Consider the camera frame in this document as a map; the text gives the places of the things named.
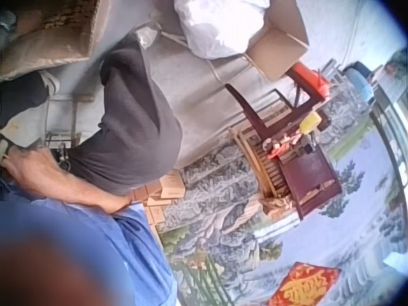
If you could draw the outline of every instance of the shoe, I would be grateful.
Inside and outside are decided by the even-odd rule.
[[[49,96],[52,97],[56,95],[61,86],[58,79],[45,70],[40,70],[39,73],[44,81],[45,87],[48,88]]]

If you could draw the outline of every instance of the red object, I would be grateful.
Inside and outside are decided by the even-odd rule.
[[[282,155],[283,153],[285,153],[289,149],[290,149],[289,142],[285,142],[278,149],[272,149],[271,153],[268,154],[268,158],[273,159],[273,158],[275,158],[277,156]]]
[[[268,306],[316,306],[338,281],[341,270],[295,263]]]
[[[321,76],[319,72],[309,69],[301,62],[294,64],[291,69],[301,75],[323,97],[330,97],[330,82]]]

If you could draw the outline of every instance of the chair leg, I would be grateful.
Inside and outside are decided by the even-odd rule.
[[[229,91],[230,94],[232,94],[232,96],[238,101],[238,103],[240,103],[245,116],[248,118],[249,122],[252,124],[261,139],[266,140],[269,137],[267,133],[268,129],[265,126],[265,123],[252,108],[252,106],[232,85],[225,84],[225,88]]]
[[[276,92],[276,94],[283,100],[283,102],[286,104],[286,106],[289,107],[291,110],[293,109],[293,105],[290,103],[290,101],[288,99],[286,99],[286,97],[283,95],[283,93],[281,93],[277,89],[273,89],[271,92]]]
[[[294,105],[294,107],[298,107],[299,98],[300,98],[300,87],[299,87],[299,85],[296,85],[296,98],[295,98],[295,105]]]

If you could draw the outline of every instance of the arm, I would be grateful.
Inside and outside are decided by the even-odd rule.
[[[59,168],[47,148],[18,150],[12,147],[2,160],[10,175],[21,188],[31,194],[99,206],[112,214],[131,203],[125,196],[115,196]]]

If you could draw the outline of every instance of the hand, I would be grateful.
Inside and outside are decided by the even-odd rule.
[[[2,166],[21,188],[38,196],[54,194],[66,183],[66,172],[59,168],[48,148],[19,150],[12,146]]]

